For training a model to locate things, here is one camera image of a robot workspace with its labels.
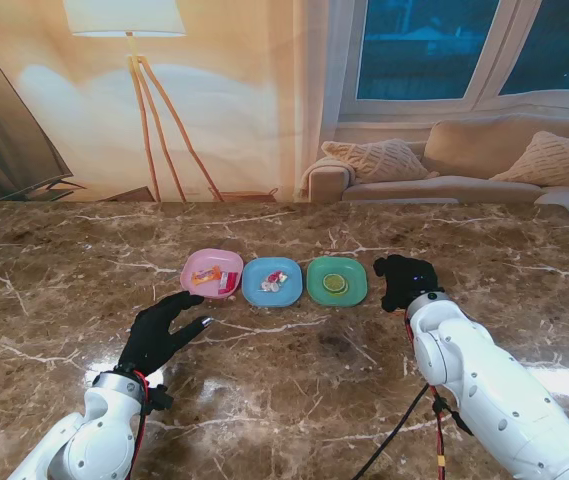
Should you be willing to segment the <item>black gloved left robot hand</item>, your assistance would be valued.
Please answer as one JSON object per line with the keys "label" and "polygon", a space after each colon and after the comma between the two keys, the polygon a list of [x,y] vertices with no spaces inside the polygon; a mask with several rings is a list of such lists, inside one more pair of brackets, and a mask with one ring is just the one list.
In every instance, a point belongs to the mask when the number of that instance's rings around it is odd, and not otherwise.
{"label": "black gloved left robot hand", "polygon": [[147,377],[160,369],[211,322],[209,317],[201,316],[175,333],[169,331],[171,323],[182,311],[198,306],[204,300],[202,296],[183,291],[169,295],[139,312],[115,371],[123,374],[139,372]]}

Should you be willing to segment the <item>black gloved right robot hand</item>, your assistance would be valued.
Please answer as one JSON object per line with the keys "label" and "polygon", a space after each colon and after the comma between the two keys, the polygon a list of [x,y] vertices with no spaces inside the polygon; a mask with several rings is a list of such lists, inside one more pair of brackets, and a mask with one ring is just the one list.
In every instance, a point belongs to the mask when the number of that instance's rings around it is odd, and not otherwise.
{"label": "black gloved right robot hand", "polygon": [[373,269],[377,277],[385,279],[386,290],[381,298],[381,307],[388,313],[406,310],[423,294],[444,292],[435,268],[425,260],[392,254],[376,259]]}

